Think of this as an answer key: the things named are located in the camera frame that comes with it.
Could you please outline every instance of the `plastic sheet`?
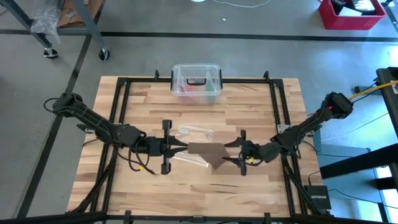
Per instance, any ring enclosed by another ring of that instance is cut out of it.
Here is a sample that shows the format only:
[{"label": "plastic sheet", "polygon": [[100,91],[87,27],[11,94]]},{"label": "plastic sheet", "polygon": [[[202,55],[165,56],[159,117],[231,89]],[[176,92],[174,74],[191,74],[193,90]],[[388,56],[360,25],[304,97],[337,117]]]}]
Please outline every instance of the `plastic sheet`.
[{"label": "plastic sheet", "polygon": [[61,44],[57,32],[58,21],[61,16],[61,0],[36,0],[36,14],[30,31],[51,35],[57,44]]},{"label": "plastic sheet", "polygon": [[[175,137],[186,143],[197,142],[197,143],[212,143],[214,131],[205,128],[199,128],[189,125],[181,125],[178,129],[178,134]],[[206,162],[201,156],[197,154],[189,154],[187,151],[178,152],[173,157],[181,161],[190,162],[199,166],[208,167],[209,163]]]}]

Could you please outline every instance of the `wooden table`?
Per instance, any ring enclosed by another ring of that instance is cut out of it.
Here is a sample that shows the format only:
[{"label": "wooden table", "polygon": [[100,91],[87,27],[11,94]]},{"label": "wooden table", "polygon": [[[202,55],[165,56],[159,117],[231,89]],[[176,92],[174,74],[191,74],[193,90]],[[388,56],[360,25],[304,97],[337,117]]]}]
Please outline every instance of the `wooden table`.
[{"label": "wooden table", "polygon": [[[99,84],[93,109],[106,118],[117,79],[102,77]],[[307,117],[299,81],[285,78],[284,85],[290,119],[293,124],[299,124]],[[224,84],[217,104],[183,105],[172,95],[167,83],[133,83],[125,123],[162,137],[163,119],[173,121],[171,134],[176,134],[180,125],[187,124],[212,129],[214,141],[222,143],[235,140],[242,129],[246,130],[248,139],[259,144],[269,142],[276,134],[269,85],[265,84]],[[86,141],[94,138],[93,134],[88,134]],[[96,141],[83,148],[69,210],[75,208],[94,185],[102,147],[102,142]],[[299,164],[305,184],[308,175],[318,171],[319,166],[315,151],[308,144],[301,144],[300,151]],[[228,149],[228,152],[237,156],[239,149]],[[127,149],[122,149],[121,154],[126,156]],[[262,217],[269,212],[272,217],[290,216],[280,158],[248,167],[244,177],[229,162],[212,173],[210,167],[177,159],[170,161],[171,173],[160,175],[162,158],[151,157],[149,167],[158,175],[150,175],[145,171],[133,172],[126,161],[118,159],[108,213],[123,215],[125,210],[131,210],[134,215]],[[322,184],[319,173],[311,178],[313,184]],[[297,191],[292,188],[295,208],[300,212]]]}]

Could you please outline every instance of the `brown cloth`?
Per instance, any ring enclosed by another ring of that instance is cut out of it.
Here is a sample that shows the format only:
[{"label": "brown cloth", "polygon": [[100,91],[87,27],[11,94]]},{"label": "brown cloth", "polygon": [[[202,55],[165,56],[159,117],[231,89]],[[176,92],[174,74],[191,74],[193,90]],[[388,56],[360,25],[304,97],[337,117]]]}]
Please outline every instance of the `brown cloth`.
[{"label": "brown cloth", "polygon": [[214,170],[225,162],[223,157],[229,157],[221,143],[189,143],[188,153],[199,154],[206,162],[210,163]]},{"label": "brown cloth", "polygon": [[[97,15],[102,4],[102,0],[89,0],[86,4],[86,8],[90,13],[90,17],[94,19]],[[65,0],[62,7],[62,13],[60,20],[58,21],[58,27],[70,27],[70,26],[84,26],[83,19],[79,16],[73,5],[72,0]]]}]

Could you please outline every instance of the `cart wheel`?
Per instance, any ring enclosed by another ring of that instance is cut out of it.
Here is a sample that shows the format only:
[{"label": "cart wheel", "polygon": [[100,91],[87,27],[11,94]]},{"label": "cart wheel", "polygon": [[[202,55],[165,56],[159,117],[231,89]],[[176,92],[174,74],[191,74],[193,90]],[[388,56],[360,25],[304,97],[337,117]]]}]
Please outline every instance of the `cart wheel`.
[{"label": "cart wheel", "polygon": [[58,57],[58,52],[56,50],[52,50],[52,54],[49,54],[46,50],[44,50],[44,57],[48,59],[55,59]]},{"label": "cart wheel", "polygon": [[99,56],[99,59],[101,59],[103,61],[107,61],[109,59],[109,57],[111,56],[111,53],[108,50],[107,51],[100,50],[98,56]]}]

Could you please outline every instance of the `red crate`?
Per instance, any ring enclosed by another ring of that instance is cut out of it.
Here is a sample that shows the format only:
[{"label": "red crate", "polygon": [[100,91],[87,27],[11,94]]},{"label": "red crate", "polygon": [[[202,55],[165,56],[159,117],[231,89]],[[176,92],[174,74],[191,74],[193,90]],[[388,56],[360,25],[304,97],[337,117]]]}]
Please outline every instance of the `red crate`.
[{"label": "red crate", "polygon": [[337,16],[331,0],[323,0],[319,6],[323,25],[330,30],[369,30],[386,16],[378,0],[371,0],[376,10],[374,16]]}]

